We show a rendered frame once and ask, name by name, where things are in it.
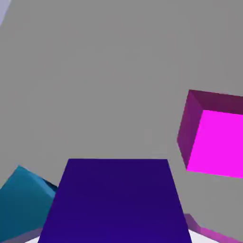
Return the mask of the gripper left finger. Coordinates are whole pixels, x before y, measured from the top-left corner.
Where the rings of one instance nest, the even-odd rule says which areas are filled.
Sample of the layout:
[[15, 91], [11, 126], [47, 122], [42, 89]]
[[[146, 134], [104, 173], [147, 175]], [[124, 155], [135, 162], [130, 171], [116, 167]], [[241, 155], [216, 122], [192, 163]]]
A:
[[5, 240], [5, 241], [3, 241], [3, 243], [25, 243], [29, 240], [39, 237], [41, 234], [41, 231], [42, 231], [42, 228], [37, 228], [35, 230], [25, 232], [21, 235], [18, 235], [17, 237]]

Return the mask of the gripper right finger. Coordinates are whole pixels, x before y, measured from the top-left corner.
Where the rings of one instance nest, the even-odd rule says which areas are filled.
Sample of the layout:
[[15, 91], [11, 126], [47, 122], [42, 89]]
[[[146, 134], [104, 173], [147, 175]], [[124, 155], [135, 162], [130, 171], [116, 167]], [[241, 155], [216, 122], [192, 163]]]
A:
[[236, 240], [232, 237], [225, 236], [221, 233], [212, 231], [210, 229], [201, 227], [191, 214], [184, 214], [188, 230], [193, 242], [196, 239], [202, 239], [203, 243], [243, 243], [243, 241]]

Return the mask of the small indigo cube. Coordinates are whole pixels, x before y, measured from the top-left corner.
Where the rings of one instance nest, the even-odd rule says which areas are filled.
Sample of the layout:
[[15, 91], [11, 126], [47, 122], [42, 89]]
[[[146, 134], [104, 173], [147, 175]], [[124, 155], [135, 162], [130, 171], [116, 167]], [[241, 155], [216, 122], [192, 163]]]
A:
[[192, 243], [166, 159], [69, 159], [38, 243]]

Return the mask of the small teal cube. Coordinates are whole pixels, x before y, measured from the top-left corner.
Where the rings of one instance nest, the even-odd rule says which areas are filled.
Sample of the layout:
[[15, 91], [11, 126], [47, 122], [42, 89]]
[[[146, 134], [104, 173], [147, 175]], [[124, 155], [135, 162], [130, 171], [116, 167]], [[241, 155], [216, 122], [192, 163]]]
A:
[[0, 188], [0, 243], [42, 228], [57, 189], [17, 166]]

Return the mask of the small magenta cube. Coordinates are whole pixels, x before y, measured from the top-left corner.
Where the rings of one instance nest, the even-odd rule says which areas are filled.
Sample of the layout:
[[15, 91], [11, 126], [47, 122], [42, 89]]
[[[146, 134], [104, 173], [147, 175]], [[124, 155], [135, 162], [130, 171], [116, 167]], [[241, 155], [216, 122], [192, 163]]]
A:
[[187, 171], [243, 179], [243, 96], [189, 90], [177, 142]]

